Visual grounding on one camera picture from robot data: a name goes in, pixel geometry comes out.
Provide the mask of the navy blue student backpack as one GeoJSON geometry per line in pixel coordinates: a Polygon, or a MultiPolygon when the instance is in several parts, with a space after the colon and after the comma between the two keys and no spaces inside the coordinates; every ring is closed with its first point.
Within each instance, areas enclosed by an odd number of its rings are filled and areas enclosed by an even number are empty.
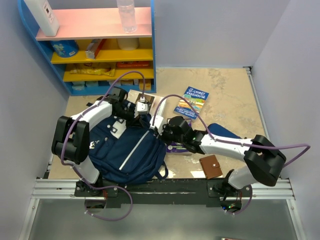
{"type": "Polygon", "coordinates": [[[169,175],[165,164],[166,145],[150,129],[151,115],[138,115],[136,122],[115,138],[107,127],[115,123],[110,117],[89,132],[89,158],[99,174],[118,184],[144,184],[169,175]]]}

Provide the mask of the brown leather wallet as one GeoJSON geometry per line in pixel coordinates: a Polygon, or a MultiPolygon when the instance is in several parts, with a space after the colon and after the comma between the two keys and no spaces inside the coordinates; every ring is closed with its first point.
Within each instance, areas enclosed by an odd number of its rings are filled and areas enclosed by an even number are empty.
{"type": "Polygon", "coordinates": [[[221,178],[223,176],[221,166],[215,155],[202,157],[199,159],[199,162],[201,164],[203,173],[207,180],[211,180],[214,178],[221,178]]]}

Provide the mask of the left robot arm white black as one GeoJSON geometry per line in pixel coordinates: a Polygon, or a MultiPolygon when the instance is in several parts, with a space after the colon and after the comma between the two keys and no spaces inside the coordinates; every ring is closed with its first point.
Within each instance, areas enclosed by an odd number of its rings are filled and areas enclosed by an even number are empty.
{"type": "Polygon", "coordinates": [[[102,120],[111,118],[115,123],[107,129],[119,139],[135,119],[135,106],[127,101],[127,97],[128,92],[124,89],[111,87],[86,110],[57,120],[51,152],[64,166],[72,167],[83,181],[87,181],[85,189],[92,196],[99,196],[104,184],[98,180],[100,173],[89,157],[90,130],[102,120]]]}

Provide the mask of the white coffee photo book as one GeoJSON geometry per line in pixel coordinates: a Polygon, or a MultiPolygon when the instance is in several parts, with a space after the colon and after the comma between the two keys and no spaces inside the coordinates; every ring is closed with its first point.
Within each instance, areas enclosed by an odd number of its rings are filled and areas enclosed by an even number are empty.
{"type": "MultiPolygon", "coordinates": [[[[141,98],[142,93],[140,91],[137,90],[130,90],[128,92],[128,97],[127,100],[129,102],[132,102],[133,104],[136,104],[140,98],[141,98]]],[[[163,97],[158,96],[158,95],[154,95],[154,94],[149,94],[149,93],[145,93],[144,94],[145,100],[148,101],[149,103],[149,114],[151,116],[153,116],[155,114],[156,108],[158,107],[160,101],[163,99],[163,97]]],[[[157,111],[157,115],[163,116],[164,111],[165,111],[165,107],[166,107],[166,99],[163,100],[163,102],[161,103],[161,105],[158,108],[157,111]]]]}

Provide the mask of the purple paperback book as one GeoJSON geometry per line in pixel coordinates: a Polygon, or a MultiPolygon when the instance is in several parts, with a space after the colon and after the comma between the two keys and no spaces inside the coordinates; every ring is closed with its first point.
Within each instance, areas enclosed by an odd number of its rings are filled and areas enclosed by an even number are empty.
{"type": "Polygon", "coordinates": [[[185,145],[182,144],[183,136],[188,130],[186,124],[191,127],[192,120],[190,118],[183,118],[182,116],[173,117],[167,119],[167,124],[165,127],[166,133],[172,135],[170,137],[171,143],[166,144],[166,153],[171,155],[184,155],[188,156],[192,153],[188,151],[185,145]]]}

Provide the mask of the blue pencil case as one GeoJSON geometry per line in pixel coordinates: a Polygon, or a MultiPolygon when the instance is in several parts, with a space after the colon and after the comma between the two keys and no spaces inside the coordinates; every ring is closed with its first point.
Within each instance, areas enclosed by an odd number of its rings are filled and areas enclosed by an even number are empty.
{"type": "Polygon", "coordinates": [[[208,130],[216,136],[225,137],[225,138],[233,138],[233,139],[241,139],[240,136],[234,134],[230,130],[226,129],[225,127],[217,124],[212,123],[208,126],[208,130]]]}

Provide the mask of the yellow snack packet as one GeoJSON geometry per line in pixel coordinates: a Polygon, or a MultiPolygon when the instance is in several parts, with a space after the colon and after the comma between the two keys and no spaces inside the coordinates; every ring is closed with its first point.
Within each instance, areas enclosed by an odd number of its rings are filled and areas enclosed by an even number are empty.
{"type": "Polygon", "coordinates": [[[77,75],[95,75],[113,77],[116,70],[115,62],[73,63],[70,73],[77,75]]]}

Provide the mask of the red flat box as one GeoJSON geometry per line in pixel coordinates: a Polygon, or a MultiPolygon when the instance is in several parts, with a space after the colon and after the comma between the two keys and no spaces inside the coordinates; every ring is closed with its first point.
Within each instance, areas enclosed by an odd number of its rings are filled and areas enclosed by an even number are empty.
{"type": "Polygon", "coordinates": [[[148,68],[150,64],[150,61],[119,61],[116,67],[119,69],[148,68]]]}

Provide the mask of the blue shelf unit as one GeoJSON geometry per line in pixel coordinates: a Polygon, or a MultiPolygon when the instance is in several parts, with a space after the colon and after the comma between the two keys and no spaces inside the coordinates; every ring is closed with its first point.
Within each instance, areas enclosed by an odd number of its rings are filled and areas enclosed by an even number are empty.
{"type": "Polygon", "coordinates": [[[117,8],[80,8],[54,9],[60,27],[54,37],[47,37],[23,0],[17,2],[20,18],[26,30],[36,45],[36,53],[42,53],[43,58],[53,70],[57,81],[62,83],[71,96],[102,95],[120,75],[130,72],[123,80],[146,78],[146,91],[155,93],[156,59],[154,39],[154,5],[135,8],[137,31],[126,34],[121,26],[117,8]],[[121,50],[118,38],[139,38],[139,47],[135,50],[121,50]],[[105,39],[96,59],[86,58],[87,46],[94,39],[105,39]],[[75,40],[78,53],[72,57],[63,58],[54,51],[50,41],[75,40]],[[117,68],[114,76],[71,74],[72,64],[79,63],[117,63],[128,61],[150,61],[149,67],[117,68]]]}

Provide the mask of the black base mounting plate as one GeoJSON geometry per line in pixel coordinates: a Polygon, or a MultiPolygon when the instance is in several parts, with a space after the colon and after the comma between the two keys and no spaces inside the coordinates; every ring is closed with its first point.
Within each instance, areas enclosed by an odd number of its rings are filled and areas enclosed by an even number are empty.
{"type": "MultiPolygon", "coordinates": [[[[230,203],[236,197],[250,197],[250,187],[241,190],[222,192],[224,178],[173,178],[153,179],[144,184],[126,185],[133,204],[140,205],[205,205],[208,208],[218,208],[225,200],[230,203]]],[[[120,208],[122,204],[130,204],[130,198],[123,190],[112,186],[106,190],[107,208],[120,208]]],[[[103,197],[103,190],[94,190],[84,182],[76,182],[75,197],[84,197],[87,200],[98,201],[103,197]]]]}

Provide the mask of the white cylindrical jar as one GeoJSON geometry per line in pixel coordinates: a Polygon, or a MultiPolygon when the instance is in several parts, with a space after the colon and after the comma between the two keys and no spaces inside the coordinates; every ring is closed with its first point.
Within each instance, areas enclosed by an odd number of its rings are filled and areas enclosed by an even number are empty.
{"type": "Polygon", "coordinates": [[[118,47],[123,51],[133,51],[140,46],[139,38],[118,38],[118,47]]]}

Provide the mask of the orange white carton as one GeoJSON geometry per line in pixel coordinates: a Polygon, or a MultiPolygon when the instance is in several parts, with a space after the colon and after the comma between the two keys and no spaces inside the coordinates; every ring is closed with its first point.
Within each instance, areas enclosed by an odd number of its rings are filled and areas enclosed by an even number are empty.
{"type": "Polygon", "coordinates": [[[106,39],[93,39],[85,50],[87,59],[95,60],[105,44],[106,39]]]}

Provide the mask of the blue snack canister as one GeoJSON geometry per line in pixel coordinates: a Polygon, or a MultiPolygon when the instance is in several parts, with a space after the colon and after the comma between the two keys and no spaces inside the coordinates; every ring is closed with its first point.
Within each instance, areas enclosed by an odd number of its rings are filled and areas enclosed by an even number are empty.
{"type": "Polygon", "coordinates": [[[50,44],[61,58],[73,57],[79,51],[79,46],[75,40],[52,40],[50,44]]]}

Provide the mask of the clear plastic water bottle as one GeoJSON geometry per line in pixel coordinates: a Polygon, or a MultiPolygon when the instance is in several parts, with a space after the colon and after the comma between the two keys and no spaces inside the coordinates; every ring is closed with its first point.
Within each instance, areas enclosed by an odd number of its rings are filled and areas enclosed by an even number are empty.
{"type": "Polygon", "coordinates": [[[137,30],[134,0],[117,0],[117,8],[122,29],[126,34],[132,34],[137,30]]]}

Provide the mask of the white rectangular device box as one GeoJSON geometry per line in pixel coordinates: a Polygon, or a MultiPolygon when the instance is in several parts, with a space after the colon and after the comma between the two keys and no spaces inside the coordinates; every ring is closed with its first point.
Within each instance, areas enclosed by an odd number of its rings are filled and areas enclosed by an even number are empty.
{"type": "Polygon", "coordinates": [[[60,24],[47,0],[25,0],[25,4],[46,37],[55,37],[60,24]]]}

